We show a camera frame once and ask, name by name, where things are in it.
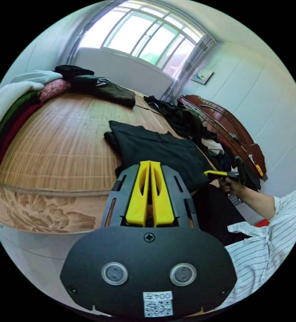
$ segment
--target white striped shirt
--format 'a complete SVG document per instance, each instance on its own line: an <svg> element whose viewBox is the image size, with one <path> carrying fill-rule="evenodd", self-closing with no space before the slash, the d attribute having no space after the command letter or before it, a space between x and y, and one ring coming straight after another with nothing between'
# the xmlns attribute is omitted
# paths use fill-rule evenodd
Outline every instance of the white striped shirt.
<svg viewBox="0 0 296 322"><path fill-rule="evenodd" d="M250 238L226 246L237 282L217 308L223 309L239 302L261 287L279 268L296 242L296 190L282 198L275 198L276 213L265 227L246 222L228 226L230 232L242 232Z"/></svg>

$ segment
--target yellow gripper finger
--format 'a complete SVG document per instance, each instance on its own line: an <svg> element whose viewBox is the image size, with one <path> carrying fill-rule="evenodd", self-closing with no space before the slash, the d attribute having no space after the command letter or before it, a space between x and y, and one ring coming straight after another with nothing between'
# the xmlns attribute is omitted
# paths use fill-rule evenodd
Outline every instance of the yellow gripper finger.
<svg viewBox="0 0 296 322"><path fill-rule="evenodd" d="M140 162L136 182L131 195L126 221L132 225L145 226L149 188L150 161Z"/></svg>
<svg viewBox="0 0 296 322"><path fill-rule="evenodd" d="M170 225L175 217L160 162L150 161L150 172L154 226Z"/></svg>
<svg viewBox="0 0 296 322"><path fill-rule="evenodd" d="M222 175L222 176L227 176L228 173L227 172L222 172L222 171L215 171L215 170L208 170L208 171L205 171L204 174L206 176L208 176L209 174L216 174L216 175Z"/></svg>

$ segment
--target windowsill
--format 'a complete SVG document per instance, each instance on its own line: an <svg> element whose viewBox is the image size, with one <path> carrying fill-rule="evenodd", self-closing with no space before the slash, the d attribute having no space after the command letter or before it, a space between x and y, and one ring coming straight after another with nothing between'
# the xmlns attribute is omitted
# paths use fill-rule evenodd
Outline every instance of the windowsill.
<svg viewBox="0 0 296 322"><path fill-rule="evenodd" d="M140 59L140 58L137 58L137 57L133 57L129 54L126 54L124 52L121 52L121 51L118 51L118 50L114 50L114 49L109 49L109 48L91 48L91 47L82 47L82 48L87 48L87 49L92 49L92 50L98 50L98 51L101 51L101 52L106 52L108 54L112 54L112 55L116 55L116 56L123 56L127 59L130 59L132 61L135 61L137 62L138 64L141 64L141 65L144 65L160 74L163 74L165 77L167 77L169 80L171 81L175 81L174 78L170 77L169 75L167 75L166 73L164 73L160 68L148 63L147 61L143 60L143 59Z"/></svg>

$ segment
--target person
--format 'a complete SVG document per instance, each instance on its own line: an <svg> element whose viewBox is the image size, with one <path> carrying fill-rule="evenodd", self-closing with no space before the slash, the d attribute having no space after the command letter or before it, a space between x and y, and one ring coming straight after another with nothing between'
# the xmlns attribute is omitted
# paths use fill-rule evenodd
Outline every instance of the person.
<svg viewBox="0 0 296 322"><path fill-rule="evenodd" d="M223 193L237 196L269 225L245 221ZM237 282L217 310L248 297L279 268L296 242L296 190L277 198L226 178L220 188L208 185L193 196L200 229L220 240L231 256Z"/></svg>

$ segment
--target cable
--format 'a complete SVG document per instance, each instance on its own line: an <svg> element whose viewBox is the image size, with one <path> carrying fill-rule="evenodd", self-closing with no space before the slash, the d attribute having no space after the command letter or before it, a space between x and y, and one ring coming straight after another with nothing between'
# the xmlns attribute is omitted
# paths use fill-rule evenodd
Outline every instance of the cable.
<svg viewBox="0 0 296 322"><path fill-rule="evenodd" d="M155 112L155 111L151 110L150 108L142 107L142 106L139 106L139 105L137 105L137 104L135 104L135 106L140 107L140 108L143 108L143 109L145 109L145 110L147 110L147 111L151 111L151 112L153 112L153 113L155 113L155 114L157 114L157 115L163 116L162 114L159 114L158 112Z"/></svg>

